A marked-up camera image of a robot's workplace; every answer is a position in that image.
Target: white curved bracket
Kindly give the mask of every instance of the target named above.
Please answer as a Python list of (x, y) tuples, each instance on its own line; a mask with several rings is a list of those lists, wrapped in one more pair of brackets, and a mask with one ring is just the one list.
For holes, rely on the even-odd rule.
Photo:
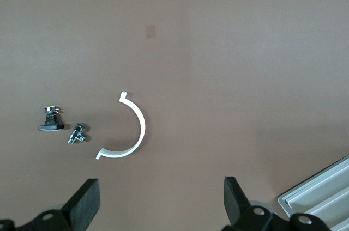
[(125, 105), (129, 106), (136, 113), (138, 120), (140, 121), (140, 124), (141, 124), (140, 138), (138, 139), (137, 143), (133, 147), (131, 147), (127, 150), (124, 150), (124, 151), (111, 151), (111, 150), (102, 148), (98, 152), (96, 159), (99, 159), (101, 156), (111, 157), (113, 159), (115, 159), (117, 157), (127, 156), (138, 148), (138, 146), (141, 144), (141, 142), (144, 138), (144, 135), (146, 133), (146, 121), (144, 120), (144, 116), (143, 116), (141, 110), (136, 106), (136, 104), (134, 104), (132, 101), (126, 99), (126, 95), (127, 95), (127, 92), (122, 91), (119, 102), (124, 103)]

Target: small metal fastener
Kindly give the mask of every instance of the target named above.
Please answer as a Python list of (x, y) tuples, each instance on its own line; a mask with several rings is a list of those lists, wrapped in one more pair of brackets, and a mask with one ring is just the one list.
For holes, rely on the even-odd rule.
[(312, 221), (310, 218), (308, 218), (307, 216), (299, 216), (298, 220), (300, 221), (300, 223), (302, 224), (311, 224)]
[(85, 129), (85, 125), (83, 123), (76, 124), (73, 133), (68, 139), (68, 143), (73, 145), (77, 140), (80, 142), (84, 142), (86, 136), (82, 134)]
[(46, 221), (46, 220), (49, 220), (49, 219), (51, 219), (51, 218), (53, 218), (53, 214), (47, 214), (47, 215), (44, 215), (44, 216), (42, 217), (42, 220)]
[(264, 210), (261, 209), (261, 208), (254, 208), (253, 209), (253, 213), (255, 213), (256, 215), (259, 215), (259, 216), (264, 216), (265, 215)]

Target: small stain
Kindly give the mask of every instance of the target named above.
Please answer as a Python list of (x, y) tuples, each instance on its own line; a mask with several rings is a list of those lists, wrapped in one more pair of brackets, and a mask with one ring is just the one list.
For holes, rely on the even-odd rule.
[(157, 36), (155, 33), (155, 25), (146, 27), (146, 35), (147, 35), (147, 39), (155, 38)]

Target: bolt head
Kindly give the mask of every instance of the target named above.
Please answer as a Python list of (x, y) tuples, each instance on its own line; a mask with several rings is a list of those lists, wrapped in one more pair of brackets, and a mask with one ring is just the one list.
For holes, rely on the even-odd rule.
[(255, 213), (256, 215), (259, 215), (259, 216), (265, 215), (265, 211), (261, 208), (254, 208), (253, 213)]
[(311, 224), (312, 223), (311, 219), (308, 218), (307, 216), (299, 216), (298, 221), (302, 224)]

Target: brown surface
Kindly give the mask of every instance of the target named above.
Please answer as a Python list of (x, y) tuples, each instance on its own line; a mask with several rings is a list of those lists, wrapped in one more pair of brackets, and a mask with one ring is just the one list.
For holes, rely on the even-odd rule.
[[(89, 230), (220, 230), (226, 175), (281, 212), (349, 153), (348, 19), (348, 0), (0, 0), (0, 218), (99, 178)], [(98, 161), (138, 138), (123, 90), (145, 141)], [(48, 105), (67, 130), (37, 130)], [(70, 146), (79, 122), (89, 140)]]

